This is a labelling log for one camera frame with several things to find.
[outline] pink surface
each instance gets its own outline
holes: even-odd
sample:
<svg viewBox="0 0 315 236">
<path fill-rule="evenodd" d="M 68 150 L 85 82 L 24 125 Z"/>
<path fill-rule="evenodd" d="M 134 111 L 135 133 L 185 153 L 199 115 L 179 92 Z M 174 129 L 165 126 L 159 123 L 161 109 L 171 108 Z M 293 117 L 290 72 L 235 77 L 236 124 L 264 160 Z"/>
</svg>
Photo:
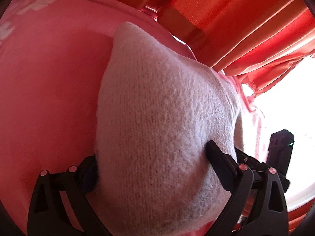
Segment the pink surface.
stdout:
<svg viewBox="0 0 315 236">
<path fill-rule="evenodd" d="M 114 0 L 14 0 L 0 21 L 0 199 L 24 232 L 39 172 L 93 153 L 100 81 L 125 21 L 192 57 L 152 18 Z"/>
</svg>

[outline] orange curtain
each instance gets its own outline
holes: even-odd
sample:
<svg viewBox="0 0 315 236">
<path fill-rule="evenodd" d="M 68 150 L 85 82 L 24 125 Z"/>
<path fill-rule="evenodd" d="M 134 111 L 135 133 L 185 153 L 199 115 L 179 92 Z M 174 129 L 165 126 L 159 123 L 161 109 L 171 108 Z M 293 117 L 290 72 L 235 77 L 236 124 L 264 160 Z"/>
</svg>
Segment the orange curtain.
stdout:
<svg viewBox="0 0 315 236">
<path fill-rule="evenodd" d="M 310 210 L 314 200 L 304 204 L 302 207 L 293 210 L 289 213 L 289 233 L 291 234 L 295 228 L 301 223 L 307 212 Z"/>
<path fill-rule="evenodd" d="M 198 61 L 269 90 L 315 49 L 315 19 L 303 0 L 118 0 L 157 12 Z"/>
</svg>

